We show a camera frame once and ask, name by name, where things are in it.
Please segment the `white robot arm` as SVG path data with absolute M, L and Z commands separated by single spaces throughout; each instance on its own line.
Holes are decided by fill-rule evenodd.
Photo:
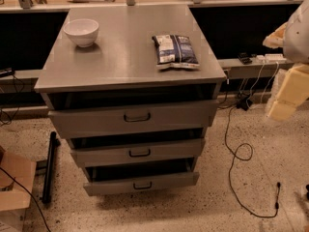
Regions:
M 263 45 L 282 47 L 284 56 L 294 63 L 267 113 L 273 120 L 284 121 L 309 98 L 309 0 L 304 0 L 287 22 L 266 36 Z

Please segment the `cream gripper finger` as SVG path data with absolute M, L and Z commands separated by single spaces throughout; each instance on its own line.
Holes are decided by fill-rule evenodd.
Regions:
M 278 48 L 283 46 L 284 34 L 287 23 L 283 23 L 274 32 L 266 36 L 263 40 L 263 46 L 268 48 Z
M 284 121 L 308 98 L 309 65 L 294 64 L 287 71 L 280 69 L 267 102 L 267 116 L 275 121 Z

